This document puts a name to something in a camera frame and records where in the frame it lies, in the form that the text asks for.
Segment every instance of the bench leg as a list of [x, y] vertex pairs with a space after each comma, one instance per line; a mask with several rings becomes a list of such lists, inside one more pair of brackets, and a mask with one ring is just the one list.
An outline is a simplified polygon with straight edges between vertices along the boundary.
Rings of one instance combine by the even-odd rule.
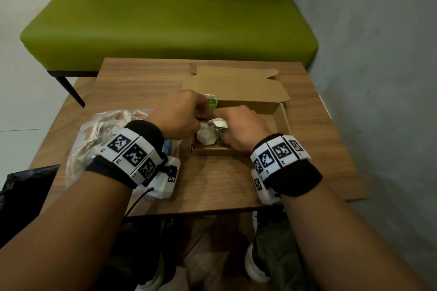
[[82, 107], [85, 107], [85, 102], [82, 100], [80, 95], [76, 92], [76, 90], [73, 88], [73, 86], [68, 82], [68, 79], [66, 79], [63, 76], [55, 76], [57, 81], [63, 86], [64, 89], [67, 90], [67, 92], [76, 100], [79, 105]]

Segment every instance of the white wall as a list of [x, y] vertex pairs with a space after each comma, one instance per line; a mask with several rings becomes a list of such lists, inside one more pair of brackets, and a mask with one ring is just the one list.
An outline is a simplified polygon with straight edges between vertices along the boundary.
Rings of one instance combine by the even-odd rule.
[[353, 207], [437, 288], [437, 0], [294, 1], [320, 45], [309, 74], [371, 195]]

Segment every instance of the green cushion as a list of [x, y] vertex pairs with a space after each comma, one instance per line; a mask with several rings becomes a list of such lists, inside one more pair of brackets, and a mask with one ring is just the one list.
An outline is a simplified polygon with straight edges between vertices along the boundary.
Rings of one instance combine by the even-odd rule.
[[47, 70], [104, 57], [300, 61], [317, 41], [292, 0], [52, 0], [20, 39]]

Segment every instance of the tiled floor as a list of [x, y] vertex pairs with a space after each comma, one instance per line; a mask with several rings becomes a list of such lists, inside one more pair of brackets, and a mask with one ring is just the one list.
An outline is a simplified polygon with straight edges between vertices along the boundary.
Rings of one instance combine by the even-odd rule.
[[0, 0], [0, 189], [8, 173], [28, 168], [67, 97], [19, 40], [49, 1]]

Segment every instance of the black cable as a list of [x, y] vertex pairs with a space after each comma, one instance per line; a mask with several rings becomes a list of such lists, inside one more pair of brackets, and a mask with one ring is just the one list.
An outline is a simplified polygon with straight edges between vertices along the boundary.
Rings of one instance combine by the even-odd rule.
[[146, 194], [148, 194], [149, 192], [151, 192], [153, 190], [154, 190], [154, 188], [151, 187], [150, 189], [146, 190], [142, 195], [140, 195], [139, 198], [134, 202], [134, 204], [129, 208], [129, 210], [126, 213], [126, 215], [124, 216], [124, 218], [128, 217], [129, 213], [133, 210], [135, 205], [138, 204], [138, 202], [141, 200], [142, 197], [144, 197]]

